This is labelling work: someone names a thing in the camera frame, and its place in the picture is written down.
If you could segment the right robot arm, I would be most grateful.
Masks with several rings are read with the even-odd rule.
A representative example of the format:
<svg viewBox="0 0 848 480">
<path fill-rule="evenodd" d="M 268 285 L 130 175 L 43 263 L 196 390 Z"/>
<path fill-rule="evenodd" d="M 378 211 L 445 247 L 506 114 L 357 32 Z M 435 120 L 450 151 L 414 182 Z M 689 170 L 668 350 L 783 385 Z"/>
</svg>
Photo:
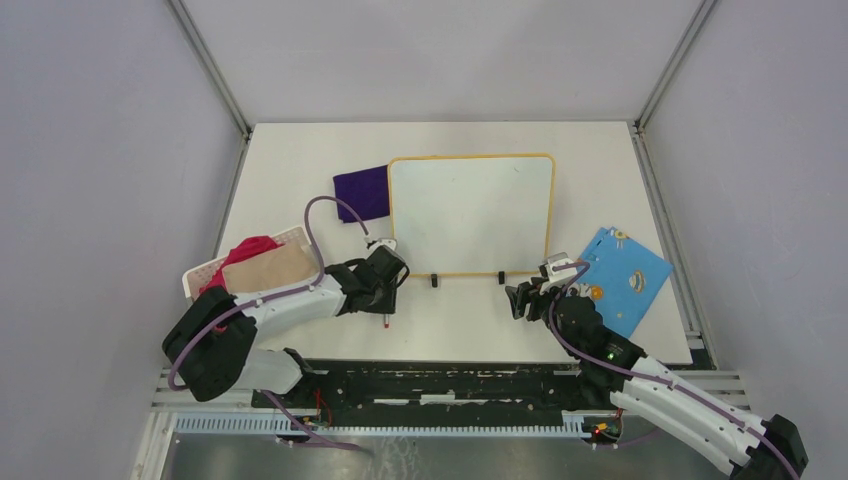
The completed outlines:
<svg viewBox="0 0 848 480">
<path fill-rule="evenodd" d="M 592 299 L 537 279 L 508 286 L 511 314 L 542 321 L 579 362 L 577 392 L 591 408 L 609 402 L 683 442 L 730 479 L 799 479 L 809 464 L 797 426 L 775 414 L 745 413 L 607 328 Z"/>
</svg>

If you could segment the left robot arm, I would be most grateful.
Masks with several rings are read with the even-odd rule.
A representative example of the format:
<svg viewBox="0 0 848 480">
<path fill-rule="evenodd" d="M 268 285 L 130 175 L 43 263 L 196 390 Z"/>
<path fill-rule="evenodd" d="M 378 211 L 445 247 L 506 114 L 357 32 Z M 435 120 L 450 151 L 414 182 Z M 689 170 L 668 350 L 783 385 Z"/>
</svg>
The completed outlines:
<svg viewBox="0 0 848 480">
<path fill-rule="evenodd" d="M 409 275 L 390 247 L 375 245 L 365 258 L 332 264 L 291 287 L 231 294 L 202 293 L 162 342 L 172 364 L 169 386 L 198 402 L 232 389 L 276 393 L 290 407 L 314 394 L 312 371 L 292 348 L 268 350 L 263 341 L 312 320 L 352 313 L 392 315 L 397 290 Z"/>
</svg>

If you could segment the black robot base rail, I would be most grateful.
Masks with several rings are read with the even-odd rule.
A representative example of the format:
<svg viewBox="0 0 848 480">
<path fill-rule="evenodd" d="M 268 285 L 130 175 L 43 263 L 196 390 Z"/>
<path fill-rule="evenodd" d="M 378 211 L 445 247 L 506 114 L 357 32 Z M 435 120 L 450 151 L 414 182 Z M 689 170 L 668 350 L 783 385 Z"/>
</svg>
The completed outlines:
<svg viewBox="0 0 848 480">
<path fill-rule="evenodd" d="M 556 426 L 563 414 L 612 412 L 573 363 L 317 360 L 279 400 L 323 410 L 332 427 Z"/>
</svg>

